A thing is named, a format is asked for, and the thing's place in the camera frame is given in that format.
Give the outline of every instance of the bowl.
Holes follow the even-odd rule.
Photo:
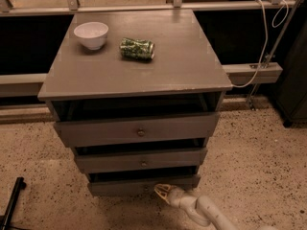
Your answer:
[[[98,50],[107,39],[108,26],[101,22],[88,22],[75,28],[74,34],[79,42],[89,50]]]

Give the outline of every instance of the green can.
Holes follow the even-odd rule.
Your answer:
[[[154,44],[149,40],[124,37],[120,45],[121,54],[126,58],[153,59]]]

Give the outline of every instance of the power cord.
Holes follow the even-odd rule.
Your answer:
[[[279,9],[279,11],[276,13],[275,17],[274,17],[273,20],[272,20],[272,27],[273,27],[273,28],[279,27],[279,26],[285,21],[285,19],[286,19],[287,16],[288,16],[288,13],[289,13],[289,5],[288,5],[287,1],[286,1],[286,0],[281,0],[281,1],[284,3],[284,5]],[[277,25],[274,25],[274,22],[275,22],[275,20],[276,20],[276,17],[277,17],[277,16],[279,15],[279,13],[285,8],[285,6],[287,7],[287,11],[286,11],[286,14],[285,14],[284,18],[283,18]]]
[[[286,0],[281,0],[281,1],[283,1],[284,5],[279,9],[279,11],[276,13],[275,17],[272,20],[272,26],[274,28],[279,27],[285,21],[285,19],[288,16],[288,13],[289,13],[289,5],[288,5],[287,1]],[[262,52],[261,52],[261,56],[260,56],[259,61],[258,61],[258,65],[257,65],[256,71],[253,74],[251,80],[249,82],[247,82],[246,84],[243,84],[243,85],[232,84],[232,86],[235,87],[235,88],[244,88],[244,87],[250,85],[253,82],[253,80],[256,78],[256,76],[257,76],[257,74],[259,72],[260,66],[261,66],[262,57],[263,57],[263,55],[265,53],[265,50],[266,50],[266,47],[267,47],[267,44],[268,44],[268,40],[269,40],[269,33],[268,33],[268,26],[267,26],[267,18],[266,18],[265,7],[264,7],[263,2],[261,0],[256,0],[256,2],[258,2],[261,5],[261,8],[262,8],[262,14],[263,14],[263,20],[264,20],[264,26],[265,26],[265,33],[266,33],[266,41],[265,41],[265,44],[264,44]],[[276,17],[279,15],[279,13],[282,11],[282,9],[285,6],[287,7],[287,11],[286,11],[286,14],[285,14],[284,18],[277,25],[274,25]]]
[[[268,44],[268,40],[269,40],[269,33],[268,33],[268,26],[267,26],[267,17],[266,17],[265,6],[263,5],[263,2],[261,0],[256,0],[256,2],[258,2],[261,5],[261,8],[262,8],[262,15],[263,15],[263,21],[264,21],[265,33],[266,33],[266,41],[265,41],[265,44],[264,44],[264,46],[262,48],[262,52],[261,52],[261,55],[260,55],[260,58],[259,58],[259,61],[258,61],[258,65],[257,65],[256,71],[253,74],[251,80],[249,82],[247,82],[246,84],[243,84],[243,85],[232,84],[232,86],[235,87],[235,88],[244,88],[244,87],[250,85],[253,82],[253,80],[256,78],[257,73],[258,73],[258,71],[260,69],[260,66],[261,66],[262,57],[263,57],[263,55],[265,53],[265,50],[266,50],[267,44]]]

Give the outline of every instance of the drawer knob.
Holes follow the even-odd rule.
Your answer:
[[[143,128],[139,128],[139,129],[137,130],[137,135],[138,135],[139,137],[143,137],[143,136],[145,135],[144,129],[143,129]]]
[[[142,166],[142,167],[146,167],[147,165],[148,165],[148,164],[147,164],[145,161],[142,161],[142,162],[141,162],[141,166]]]

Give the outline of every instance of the terrazzo floor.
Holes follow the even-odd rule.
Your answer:
[[[194,190],[210,196],[238,227],[307,226],[307,126],[282,126],[268,101],[257,111],[225,100]],[[73,154],[53,130],[45,107],[0,110],[0,215],[15,179],[20,193],[12,224],[27,229],[215,229],[197,226],[157,195],[93,197]]]

